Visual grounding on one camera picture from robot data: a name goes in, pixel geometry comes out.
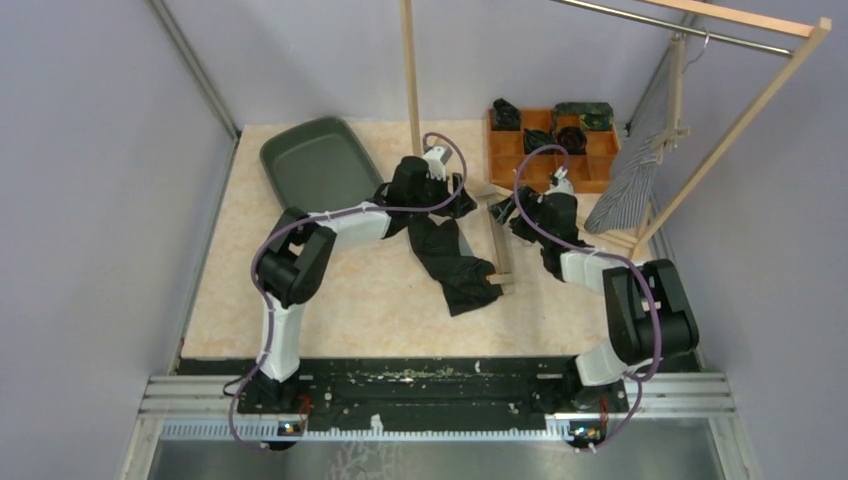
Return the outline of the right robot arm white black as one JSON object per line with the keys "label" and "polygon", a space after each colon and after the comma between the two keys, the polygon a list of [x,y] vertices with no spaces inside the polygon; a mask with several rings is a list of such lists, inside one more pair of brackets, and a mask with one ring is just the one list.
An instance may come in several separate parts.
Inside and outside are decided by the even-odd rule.
{"label": "right robot arm white black", "polygon": [[488,208],[517,237],[540,245],[544,268],[557,280],[585,287],[604,299],[608,337],[574,360],[576,376],[563,398],[576,412],[590,411],[606,385],[627,373],[693,351],[698,326],[674,263],[635,264],[594,250],[580,239],[578,199],[572,193],[539,193],[527,185]]}

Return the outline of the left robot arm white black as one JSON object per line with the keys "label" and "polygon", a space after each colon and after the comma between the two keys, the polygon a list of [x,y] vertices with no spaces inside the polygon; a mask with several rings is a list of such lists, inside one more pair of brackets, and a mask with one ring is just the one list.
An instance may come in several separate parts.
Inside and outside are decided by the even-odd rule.
{"label": "left robot arm white black", "polygon": [[262,348],[253,378],[265,382],[260,399],[277,414],[300,399],[289,380],[299,369],[299,339],[305,305],[317,293],[335,250],[385,240],[416,217],[459,218],[475,208],[464,191],[463,173],[447,170],[449,148],[429,147],[407,156],[392,179],[354,206],[323,213],[287,208],[252,264],[254,286],[265,305]]}

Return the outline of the grey striped underwear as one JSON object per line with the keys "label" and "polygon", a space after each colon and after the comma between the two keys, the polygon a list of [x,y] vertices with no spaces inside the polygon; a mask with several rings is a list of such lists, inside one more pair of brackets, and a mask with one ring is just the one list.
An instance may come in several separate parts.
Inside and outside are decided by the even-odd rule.
{"label": "grey striped underwear", "polygon": [[665,128],[668,69],[667,55],[631,119],[629,137],[610,168],[610,184],[584,222],[590,234],[633,229],[643,220],[660,166],[652,143]]}

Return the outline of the black underwear orange trim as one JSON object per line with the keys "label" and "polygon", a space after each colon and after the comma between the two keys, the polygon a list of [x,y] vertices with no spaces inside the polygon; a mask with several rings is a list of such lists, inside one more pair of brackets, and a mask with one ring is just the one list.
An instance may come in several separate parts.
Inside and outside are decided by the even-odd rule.
{"label": "black underwear orange trim", "polygon": [[503,295],[502,288],[488,280],[496,272],[494,264],[461,252],[461,231],[454,219],[437,224],[428,216],[416,216],[407,231],[413,253],[440,284],[452,317],[484,308]]}

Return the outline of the wooden clip hanger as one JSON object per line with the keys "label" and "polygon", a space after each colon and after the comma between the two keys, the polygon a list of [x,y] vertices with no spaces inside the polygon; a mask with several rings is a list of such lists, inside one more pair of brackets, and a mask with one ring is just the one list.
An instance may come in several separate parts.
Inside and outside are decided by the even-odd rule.
{"label": "wooden clip hanger", "polygon": [[674,34],[670,39],[670,45],[668,48],[668,96],[665,128],[661,133],[655,135],[652,143],[652,148],[657,154],[656,163],[658,165],[663,162],[663,156],[666,152],[673,152],[676,150],[679,142],[690,135],[690,127],[684,126],[681,123],[684,96],[684,76],[687,69],[701,59],[710,43],[710,31],[708,29],[703,29],[702,33],[704,33],[705,36],[701,50],[691,60],[686,59],[688,34]]}
{"label": "wooden clip hanger", "polygon": [[505,226],[490,213],[489,208],[508,197],[508,191],[491,183],[482,183],[471,187],[473,196],[485,204],[485,216],[489,221],[496,260],[496,272],[489,279],[493,285],[500,286],[504,295],[515,291],[514,264],[511,247],[507,239]]}

